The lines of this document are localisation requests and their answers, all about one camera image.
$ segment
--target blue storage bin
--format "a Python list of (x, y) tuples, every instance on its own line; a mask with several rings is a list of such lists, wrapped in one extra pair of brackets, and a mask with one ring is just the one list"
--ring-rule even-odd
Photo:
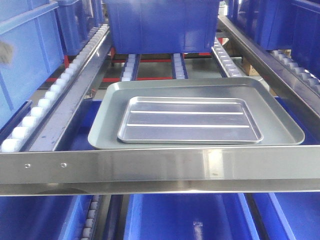
[(297, 8), (292, 58), (320, 78), (320, 1), (294, 0)]
[(104, 0), (119, 54), (210, 52), (220, 0)]
[(1, 0), (0, 22), (48, 3), (49, 0)]
[(82, 0), (82, 4), (87, 21), (89, 20), (94, 27), (100, 27), (105, 21), (101, 0)]
[(0, 239), (80, 239), (91, 199), (91, 195), (0, 197)]
[[(0, 21), (0, 128), (63, 62), (57, 7), (45, 4)], [(0, 12), (6, 9), (1, 5)]]
[(229, 19), (265, 50), (291, 49), (296, 19), (292, 0), (232, 0)]
[(243, 194), (135, 194), (124, 240), (258, 240)]
[(320, 192), (255, 193), (271, 240), (319, 240)]
[(99, 0), (57, 0), (57, 22), (63, 53), (77, 55), (92, 37), (90, 31), (99, 27), (102, 7)]

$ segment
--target white roller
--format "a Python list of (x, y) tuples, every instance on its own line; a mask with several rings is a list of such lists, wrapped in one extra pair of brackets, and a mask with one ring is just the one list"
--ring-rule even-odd
[(85, 53), (88, 54), (91, 51), (90, 46), (85, 46), (84, 49), (82, 49), (82, 51), (80, 53)]
[(293, 60), (292, 60), (291, 58), (289, 58), (289, 57), (286, 57), (286, 58), (282, 59), (281, 61), (282, 61), (285, 65), (288, 64), (288, 63), (292, 63), (292, 62), (293, 62)]
[(98, 209), (98, 202), (97, 201), (93, 201), (90, 204), (90, 210), (97, 210)]
[(89, 218), (85, 221), (86, 228), (92, 228), (93, 224), (94, 224), (94, 220), (92, 218)]
[(84, 228), (82, 232), (82, 237), (90, 238), (90, 232), (91, 232), (91, 228), (89, 227)]
[(89, 210), (87, 217), (88, 219), (94, 219), (95, 215), (96, 215), (96, 210)]
[(62, 86), (60, 86), (59, 84), (53, 84), (50, 87), (50, 91), (55, 92), (56, 94), (59, 94), (62, 91)]
[(121, 78), (121, 81), (122, 81), (122, 82), (131, 81), (131, 77), (122, 77), (122, 78)]
[(68, 67), (66, 70), (64, 70), (64, 72), (65, 72), (66, 74), (73, 75), (73, 74), (75, 74), (76, 69), (75, 69), (75, 68)]
[(75, 59), (76, 59), (76, 60), (79, 60), (81, 63), (84, 62), (85, 58), (86, 58), (86, 56), (83, 55), (83, 54), (82, 54), (82, 55), (78, 55), (78, 56), (75, 57)]
[(58, 94), (54, 91), (47, 91), (44, 95), (45, 99), (49, 99), (50, 101), (54, 101), (57, 99)]
[(12, 131), (13, 139), (25, 139), (30, 134), (31, 129), (27, 126), (17, 126)]
[(75, 63), (74, 61), (69, 64), (69, 69), (77, 70), (80, 66), (80, 63)]
[(124, 71), (125, 72), (133, 72), (134, 71), (134, 67), (133, 66), (126, 66)]
[(135, 63), (134, 62), (127, 62), (126, 66), (127, 67), (132, 67), (132, 69), (133, 69), (133, 67), (135, 66)]
[(175, 68), (175, 71), (178, 72), (178, 71), (184, 71), (184, 68), (182, 66), (174, 66)]
[(129, 54), (128, 55), (128, 59), (136, 59), (136, 55), (135, 54)]
[(185, 75), (184, 71), (176, 71), (175, 72), (175, 76), (176, 77), (181, 77), (181, 76), (184, 76), (184, 75)]
[(87, 43), (87, 46), (90, 46), (91, 48), (93, 48), (93, 47), (95, 46), (95, 44), (94, 44), (93, 42), (89, 41), (89, 42)]
[(61, 88), (63, 88), (67, 84), (67, 80), (66, 79), (62, 79), (62, 78), (58, 78), (55, 81), (55, 84), (59, 85)]
[(124, 78), (131, 78), (131, 76), (132, 76), (132, 71), (125, 71), (123, 73), (123, 77)]
[(1, 152), (14, 153), (18, 152), (22, 147), (22, 141), (16, 138), (8, 138), (2, 142)]
[(98, 202), (99, 201), (99, 195), (93, 195), (92, 201)]
[(40, 106), (35, 106), (31, 108), (30, 111), (30, 116), (36, 117), (36, 118), (41, 118), (45, 114), (45, 109)]
[(288, 64), (286, 64), (286, 66), (288, 66), (291, 69), (299, 67), (298, 63), (296, 63), (296, 62), (289, 62)]
[(66, 73), (66, 72), (64, 72), (64, 73), (62, 73), (62, 74), (60, 75), (60, 78), (61, 78), (61, 79), (65, 79), (65, 80), (67, 80), (67, 81), (70, 80), (70, 77), (71, 77), (71, 75), (70, 75), (69, 73)]
[(98, 40), (91, 39), (91, 40), (90, 40), (90, 43), (92, 43), (92, 44), (96, 45), (96, 44), (98, 43)]
[(38, 101), (38, 107), (42, 107), (44, 109), (48, 109), (51, 105), (51, 100), (48, 98), (41, 98)]
[(23, 127), (33, 128), (37, 125), (38, 118), (36, 116), (25, 116), (22, 119), (21, 125)]
[(180, 67), (180, 66), (182, 66), (182, 62), (179, 60), (179, 61), (175, 61), (174, 62), (174, 66), (175, 67)]
[(81, 65), (82, 62), (81, 62), (79, 59), (76, 59), (76, 58), (75, 58), (75, 59), (72, 61), (71, 64)]

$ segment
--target gray tray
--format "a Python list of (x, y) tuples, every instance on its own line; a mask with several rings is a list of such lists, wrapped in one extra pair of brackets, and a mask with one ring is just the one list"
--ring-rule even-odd
[[(176, 148), (190, 144), (125, 143), (118, 131), (128, 102), (133, 97), (168, 98), (237, 98), (246, 102), (263, 139), (256, 145), (297, 145), (304, 132), (270, 95), (261, 83), (252, 78), (205, 78), (117, 82), (106, 91), (93, 122), (88, 140), (97, 149)], [(208, 145), (194, 144), (194, 147)]]
[(245, 101), (211, 97), (133, 97), (117, 136), (125, 143), (165, 144), (256, 144), (263, 139)]

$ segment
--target bin rim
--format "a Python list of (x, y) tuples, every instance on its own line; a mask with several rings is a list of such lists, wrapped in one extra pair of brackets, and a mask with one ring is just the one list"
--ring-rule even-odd
[(58, 8), (58, 3), (56, 1), (52, 1), (49, 4), (45, 4), (43, 6), (37, 7), (33, 10), (26, 11), (17, 16), (11, 17), (5, 21), (0, 22), (0, 35), (22, 25), (25, 24), (32, 19), (36, 19), (54, 9)]
[(79, 1), (80, 0), (50, 0), (50, 2), (58, 2), (59, 6), (69, 6)]
[(308, 0), (293, 0), (293, 5), (320, 14), (320, 4)]

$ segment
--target flow rack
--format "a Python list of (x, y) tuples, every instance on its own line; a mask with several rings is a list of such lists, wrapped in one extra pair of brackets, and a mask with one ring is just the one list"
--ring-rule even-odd
[[(22, 152), (0, 154), (0, 195), (320, 191), (319, 93), (274, 54), (245, 37), (226, 17), (219, 16), (219, 25), (297, 116), (303, 130), (311, 133), (312, 141), (307, 138), (297, 146), (67, 151), (70, 137), (79, 129), (94, 89), (111, 63), (110, 32), (103, 25), (88, 43), (90, 48), (79, 54), (82, 61), (76, 61), (78, 68), (70, 74), (65, 92), (59, 93), (58, 100), (51, 103), (34, 132), (24, 140)], [(173, 76), (187, 78), (182, 55), (171, 57)], [(242, 76), (217, 40), (212, 57), (225, 77)], [(140, 55), (128, 57), (122, 80), (135, 80), (139, 62)], [(131, 74), (126, 73), (128, 63), (133, 63)]]

